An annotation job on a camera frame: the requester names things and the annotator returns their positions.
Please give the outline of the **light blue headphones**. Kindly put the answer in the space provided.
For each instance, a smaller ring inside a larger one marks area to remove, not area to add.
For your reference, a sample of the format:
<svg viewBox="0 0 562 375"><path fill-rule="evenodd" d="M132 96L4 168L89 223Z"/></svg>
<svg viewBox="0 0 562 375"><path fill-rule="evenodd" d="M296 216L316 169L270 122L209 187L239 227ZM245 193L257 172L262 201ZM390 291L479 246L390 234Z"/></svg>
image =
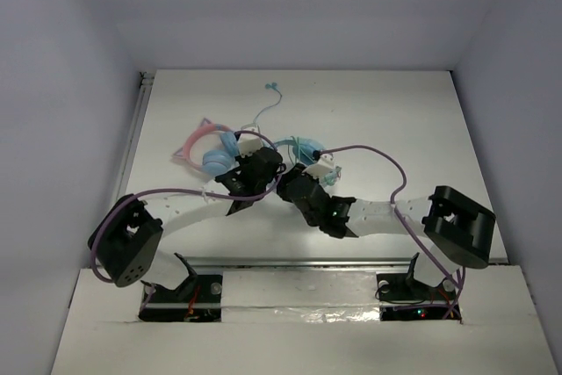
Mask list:
<svg viewBox="0 0 562 375"><path fill-rule="evenodd" d="M316 162L321 154L324 154L324 146L321 145L318 141L297 136L282 138L275 141L274 145L276 148L287 147L289 151L290 161L294 165L302 165L304 167L303 172L307 166ZM334 186L341 178L342 168L340 166L338 167L340 170L339 177L332 183L324 180L314 180L319 182L322 187Z"/></svg>

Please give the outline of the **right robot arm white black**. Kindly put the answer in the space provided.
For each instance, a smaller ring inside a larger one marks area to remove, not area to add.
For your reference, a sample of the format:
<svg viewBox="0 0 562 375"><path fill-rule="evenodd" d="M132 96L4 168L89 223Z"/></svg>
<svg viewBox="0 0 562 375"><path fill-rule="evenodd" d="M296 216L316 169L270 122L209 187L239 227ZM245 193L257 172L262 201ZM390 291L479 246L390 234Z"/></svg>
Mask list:
<svg viewBox="0 0 562 375"><path fill-rule="evenodd" d="M297 166L281 176L277 194L296 206L308 226L336 239L409 236L421 251L410 261L405 286L417 299L459 270L489 265L495 214L449 186L422 198L367 201L332 196Z"/></svg>

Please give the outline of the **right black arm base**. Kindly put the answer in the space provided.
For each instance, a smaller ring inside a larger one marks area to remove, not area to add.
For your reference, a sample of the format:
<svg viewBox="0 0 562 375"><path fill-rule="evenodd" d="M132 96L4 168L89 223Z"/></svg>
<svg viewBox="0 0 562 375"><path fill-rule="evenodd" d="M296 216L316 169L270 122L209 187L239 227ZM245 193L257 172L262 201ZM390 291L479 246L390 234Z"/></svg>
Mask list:
<svg viewBox="0 0 562 375"><path fill-rule="evenodd" d="M456 287L448 278L436 287L414 279L416 253L407 272L377 275L378 288L375 298L380 303L382 321L462 321L459 297L465 285L466 269L462 267L452 275Z"/></svg>

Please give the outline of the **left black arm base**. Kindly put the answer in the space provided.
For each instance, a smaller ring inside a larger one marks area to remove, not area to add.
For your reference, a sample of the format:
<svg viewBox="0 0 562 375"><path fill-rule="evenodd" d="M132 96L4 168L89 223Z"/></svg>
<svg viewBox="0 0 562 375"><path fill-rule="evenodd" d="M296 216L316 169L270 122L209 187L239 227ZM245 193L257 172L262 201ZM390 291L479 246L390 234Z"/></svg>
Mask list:
<svg viewBox="0 0 562 375"><path fill-rule="evenodd" d="M142 281L145 287L138 318L144 322L221 322L222 273L197 273L175 253L187 277L175 288Z"/></svg>

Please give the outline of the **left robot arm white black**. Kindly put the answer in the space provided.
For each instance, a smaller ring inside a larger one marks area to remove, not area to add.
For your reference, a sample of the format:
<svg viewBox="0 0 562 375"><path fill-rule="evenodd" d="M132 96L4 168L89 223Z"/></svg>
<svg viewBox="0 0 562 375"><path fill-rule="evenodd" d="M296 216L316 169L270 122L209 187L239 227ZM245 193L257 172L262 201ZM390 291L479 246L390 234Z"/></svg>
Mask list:
<svg viewBox="0 0 562 375"><path fill-rule="evenodd" d="M286 169L277 150L262 147L199 189L156 188L121 197L88 240L92 272L127 287L145 277L163 236L251 207L275 190Z"/></svg>

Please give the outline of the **pink blue cat-ear headphones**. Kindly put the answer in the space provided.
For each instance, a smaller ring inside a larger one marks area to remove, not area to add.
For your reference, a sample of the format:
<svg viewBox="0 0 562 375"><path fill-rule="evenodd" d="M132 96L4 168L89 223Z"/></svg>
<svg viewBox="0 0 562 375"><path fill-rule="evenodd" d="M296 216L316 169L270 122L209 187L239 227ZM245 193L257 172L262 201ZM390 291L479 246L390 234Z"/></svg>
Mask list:
<svg viewBox="0 0 562 375"><path fill-rule="evenodd" d="M194 162L191 159L192 148L200 139L214 133L219 136L222 147L205 152L201 163ZM211 177L217 177L233 168L235 157L239 154L238 140L232 129L228 126L213 123L207 118L202 118L198 128L171 157L186 162L192 169L198 172L205 173Z"/></svg>

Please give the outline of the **aluminium rail front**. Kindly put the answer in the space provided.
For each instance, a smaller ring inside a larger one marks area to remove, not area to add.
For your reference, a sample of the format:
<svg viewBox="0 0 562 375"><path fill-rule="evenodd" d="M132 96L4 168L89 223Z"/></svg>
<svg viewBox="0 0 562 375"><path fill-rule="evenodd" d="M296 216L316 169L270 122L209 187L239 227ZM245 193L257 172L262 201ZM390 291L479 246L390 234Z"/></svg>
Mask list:
<svg viewBox="0 0 562 375"><path fill-rule="evenodd" d="M359 258L225 258L225 257L194 257L187 256L186 260L194 266L237 266L237 267L361 267L361 266L408 266L410 258L399 258L394 260L385 259L359 259Z"/></svg>

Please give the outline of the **aluminium rail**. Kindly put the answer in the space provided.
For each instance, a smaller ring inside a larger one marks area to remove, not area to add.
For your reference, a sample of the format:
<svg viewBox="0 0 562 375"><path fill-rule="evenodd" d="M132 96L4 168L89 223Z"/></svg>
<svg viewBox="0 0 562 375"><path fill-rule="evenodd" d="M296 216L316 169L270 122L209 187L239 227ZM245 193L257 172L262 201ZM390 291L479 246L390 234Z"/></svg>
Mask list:
<svg viewBox="0 0 562 375"><path fill-rule="evenodd" d="M408 266L410 258L399 258L394 260L385 259L359 259L359 258L225 258L225 257L194 257L187 256L186 260L194 266L237 266L237 267L361 267L361 266Z"/></svg>
<svg viewBox="0 0 562 375"><path fill-rule="evenodd" d="M140 87L133 110L132 122L126 138L126 145L119 166L119 173L113 189L113 198L118 199L126 191L126 185L132 168L136 145L144 115L148 107L148 100L155 80L155 72L140 73Z"/></svg>

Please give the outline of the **aluminium rail left side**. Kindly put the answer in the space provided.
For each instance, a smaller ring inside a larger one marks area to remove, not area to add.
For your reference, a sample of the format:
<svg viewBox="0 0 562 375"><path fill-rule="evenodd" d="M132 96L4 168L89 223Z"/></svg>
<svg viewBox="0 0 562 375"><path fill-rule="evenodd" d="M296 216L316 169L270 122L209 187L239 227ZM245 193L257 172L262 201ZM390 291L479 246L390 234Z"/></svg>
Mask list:
<svg viewBox="0 0 562 375"><path fill-rule="evenodd" d="M132 122L126 138L126 145L119 166L119 173L113 189L113 198L118 199L126 191L126 185L132 168L136 145L144 115L148 107L148 100L155 80L155 72L140 73L140 87L133 110Z"/></svg>

